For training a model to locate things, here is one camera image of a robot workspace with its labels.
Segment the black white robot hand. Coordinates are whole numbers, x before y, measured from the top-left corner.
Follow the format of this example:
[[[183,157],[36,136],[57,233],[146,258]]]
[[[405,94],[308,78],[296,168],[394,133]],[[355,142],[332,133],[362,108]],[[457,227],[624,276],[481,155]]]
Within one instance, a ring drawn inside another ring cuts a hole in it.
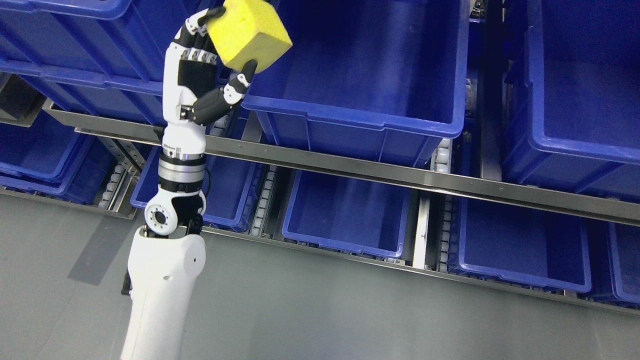
[[[218,53],[207,24],[226,13],[210,7],[185,19],[167,47],[162,80],[163,153],[192,160],[203,155],[206,128],[233,111],[244,99],[258,68],[249,60],[236,79],[217,86]]]

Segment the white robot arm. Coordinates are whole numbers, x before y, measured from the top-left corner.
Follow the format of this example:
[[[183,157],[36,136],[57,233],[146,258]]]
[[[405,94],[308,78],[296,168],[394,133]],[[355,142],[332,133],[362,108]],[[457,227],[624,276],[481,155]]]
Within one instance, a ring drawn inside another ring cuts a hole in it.
[[[132,300],[122,360],[178,360],[186,317],[206,262],[203,149],[158,151],[157,191],[134,233],[127,270]]]

